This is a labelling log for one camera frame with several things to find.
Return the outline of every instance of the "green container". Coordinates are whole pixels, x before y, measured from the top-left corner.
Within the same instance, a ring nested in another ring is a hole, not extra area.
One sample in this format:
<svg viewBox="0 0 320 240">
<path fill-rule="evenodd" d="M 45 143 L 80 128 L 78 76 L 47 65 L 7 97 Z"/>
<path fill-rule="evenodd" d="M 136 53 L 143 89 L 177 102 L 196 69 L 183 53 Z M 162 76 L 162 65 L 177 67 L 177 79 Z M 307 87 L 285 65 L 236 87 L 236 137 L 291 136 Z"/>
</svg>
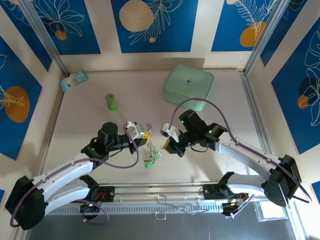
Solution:
<svg viewBox="0 0 320 240">
<path fill-rule="evenodd" d="M 164 99 L 173 104 L 180 104 L 189 98 L 208 99 L 214 76 L 212 73 L 182 64 L 176 65 L 164 84 Z M 191 100 L 182 106 L 202 111 L 205 101 Z"/>
</svg>

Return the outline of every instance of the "white line drawing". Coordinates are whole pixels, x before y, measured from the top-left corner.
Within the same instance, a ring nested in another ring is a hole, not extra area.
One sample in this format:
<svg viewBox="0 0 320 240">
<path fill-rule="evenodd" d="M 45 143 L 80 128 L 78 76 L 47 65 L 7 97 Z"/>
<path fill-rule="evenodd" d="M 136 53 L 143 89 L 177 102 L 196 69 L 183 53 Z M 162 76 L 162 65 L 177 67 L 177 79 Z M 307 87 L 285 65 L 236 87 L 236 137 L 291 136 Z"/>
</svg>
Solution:
<svg viewBox="0 0 320 240">
<path fill-rule="evenodd" d="M 309 48 L 304 58 L 304 65 L 308 67 L 306 74 L 309 86 L 298 99 L 298 107 L 311 107 L 311 126 L 320 124 L 320 26 L 313 34 Z"/>
<path fill-rule="evenodd" d="M 264 0 L 260 8 L 256 5 L 256 0 L 226 0 L 226 3 L 238 7 L 240 16 L 254 29 L 254 38 L 257 40 L 262 32 L 262 23 L 274 9 L 277 0 L 270 0 L 269 3 Z"/>
<path fill-rule="evenodd" d="M 126 16 L 123 14 L 128 14 L 128 11 L 132 11 L 132 9 L 137 6 L 141 12 L 136 12 L 137 16 L 134 14 L 131 14 L 131 16 L 139 22 L 133 22 L 133 24 L 135 23 L 137 27 L 144 26 L 142 27 L 143 30 L 131 31 L 129 38 L 133 40 L 130 45 L 140 40 L 144 42 L 149 40 L 150 43 L 154 43 L 162 31 L 166 30 L 166 25 L 170 26 L 171 20 L 169 13 L 178 9 L 184 0 L 179 0 L 178 4 L 174 5 L 176 1 L 177 0 L 146 0 L 146 2 L 144 2 L 142 0 L 130 0 L 123 5 L 119 13 L 122 25 L 128 30 L 126 27 Z"/>
<path fill-rule="evenodd" d="M 6 59 L 7 59 L 6 55 L 0 54 L 0 70 L 5 65 Z M 5 105 L 10 106 L 10 104 L 17 104 L 17 105 L 23 106 L 24 104 L 21 102 L 23 99 L 24 99 L 23 96 L 17 98 L 17 97 L 11 96 L 10 94 L 6 93 L 6 91 L 4 91 L 4 89 L 0 85 L 0 110 Z"/>
<path fill-rule="evenodd" d="M 15 18 L 30 25 L 19 6 L 11 1 L 2 0 Z M 82 37 L 83 33 L 77 24 L 81 23 L 85 16 L 70 10 L 69 0 L 33 0 L 31 3 L 43 24 L 48 26 L 47 30 L 51 30 L 57 39 L 66 40 L 67 33 Z"/>
<path fill-rule="evenodd" d="M 289 3 L 288 3 L 288 6 L 286 6 L 286 9 L 284 10 L 282 16 L 285 18 L 285 20 L 288 20 L 288 16 L 289 16 L 289 12 L 290 11 L 298 11 L 303 3 L 304 3 L 305 0 L 291 0 Z"/>
</svg>

